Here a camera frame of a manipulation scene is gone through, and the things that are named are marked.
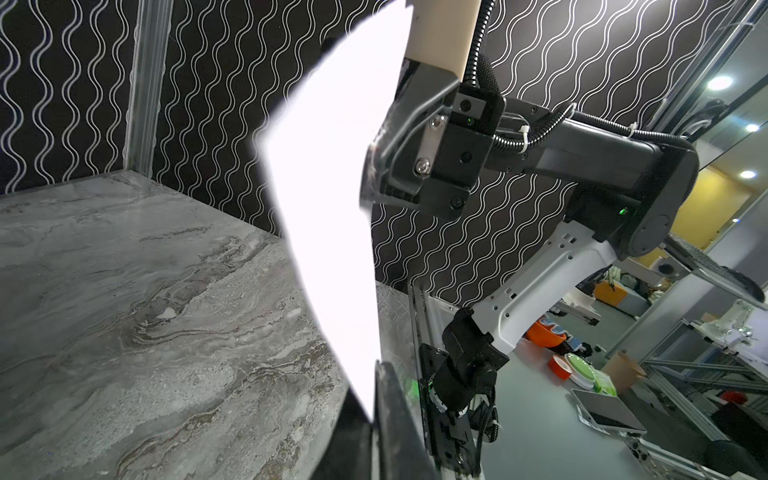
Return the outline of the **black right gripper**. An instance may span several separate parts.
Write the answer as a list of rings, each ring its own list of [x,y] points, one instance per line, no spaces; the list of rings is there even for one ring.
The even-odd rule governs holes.
[[[361,205],[459,218],[505,108],[502,95],[407,59],[393,103],[367,153]]]

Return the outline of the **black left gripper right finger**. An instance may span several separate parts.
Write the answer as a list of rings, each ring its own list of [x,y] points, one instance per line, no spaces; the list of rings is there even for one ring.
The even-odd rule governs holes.
[[[439,478],[389,362],[376,365],[375,427],[380,479]]]

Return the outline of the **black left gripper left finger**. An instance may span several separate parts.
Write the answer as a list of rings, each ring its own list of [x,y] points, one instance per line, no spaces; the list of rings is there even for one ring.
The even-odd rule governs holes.
[[[371,473],[372,424],[349,389],[326,449],[310,479],[368,480]]]

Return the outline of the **white paper letter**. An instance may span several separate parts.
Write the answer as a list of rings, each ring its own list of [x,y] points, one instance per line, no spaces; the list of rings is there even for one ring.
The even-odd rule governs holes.
[[[364,415],[381,358],[368,150],[394,99],[413,10],[393,1],[342,38],[256,143],[303,292]]]

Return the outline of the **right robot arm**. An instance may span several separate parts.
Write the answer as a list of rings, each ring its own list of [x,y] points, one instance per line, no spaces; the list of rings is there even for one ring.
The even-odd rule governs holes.
[[[481,61],[489,1],[416,1],[404,66],[361,195],[446,220],[483,169],[575,183],[563,219],[519,270],[416,348],[428,475],[476,477],[499,371],[525,333],[580,281],[659,246],[698,175],[680,137],[509,101]]]

